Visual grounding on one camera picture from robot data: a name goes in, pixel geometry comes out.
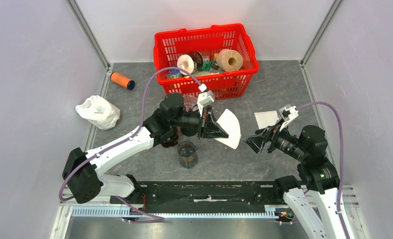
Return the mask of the clear glass coffee dripper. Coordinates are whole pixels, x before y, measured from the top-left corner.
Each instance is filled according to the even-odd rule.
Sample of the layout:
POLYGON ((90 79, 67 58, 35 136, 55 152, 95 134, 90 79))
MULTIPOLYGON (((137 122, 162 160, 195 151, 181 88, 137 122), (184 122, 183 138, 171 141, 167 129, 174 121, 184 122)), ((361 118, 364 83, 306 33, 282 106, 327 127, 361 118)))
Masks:
POLYGON ((197 98, 192 95, 184 95, 184 108, 186 112, 199 112, 197 98))

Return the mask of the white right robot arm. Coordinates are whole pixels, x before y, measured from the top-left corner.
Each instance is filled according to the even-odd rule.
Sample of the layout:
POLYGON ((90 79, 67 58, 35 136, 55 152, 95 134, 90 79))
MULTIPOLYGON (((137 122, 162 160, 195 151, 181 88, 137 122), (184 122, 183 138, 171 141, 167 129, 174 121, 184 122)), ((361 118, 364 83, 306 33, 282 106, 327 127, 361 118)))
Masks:
POLYGON ((340 178, 326 157, 325 131, 307 125, 296 137, 278 128, 276 124, 259 129, 243 140, 257 154, 269 144, 269 153, 277 149, 300 162, 297 171, 301 181, 294 176, 275 179, 273 199, 292 209, 309 238, 353 239, 355 234, 345 213, 340 178))

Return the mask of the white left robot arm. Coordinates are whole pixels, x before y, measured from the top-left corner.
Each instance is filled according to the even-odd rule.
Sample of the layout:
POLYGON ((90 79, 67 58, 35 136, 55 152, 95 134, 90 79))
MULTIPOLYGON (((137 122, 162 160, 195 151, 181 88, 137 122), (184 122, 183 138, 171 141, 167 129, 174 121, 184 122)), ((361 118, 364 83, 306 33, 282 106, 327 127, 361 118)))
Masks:
POLYGON ((141 198, 141 189, 131 175, 112 176, 106 172, 123 160, 157 145, 167 143, 175 137, 175 129, 184 129, 185 135, 199 138, 226 138, 230 135, 217 122, 211 105, 198 112, 187 112, 184 98, 179 93, 170 93, 160 102, 153 114, 130 133, 99 148, 84 152, 77 147, 70 151, 62 178, 71 196, 61 201, 74 199, 78 204, 93 200, 98 195, 120 196, 129 203, 141 198))

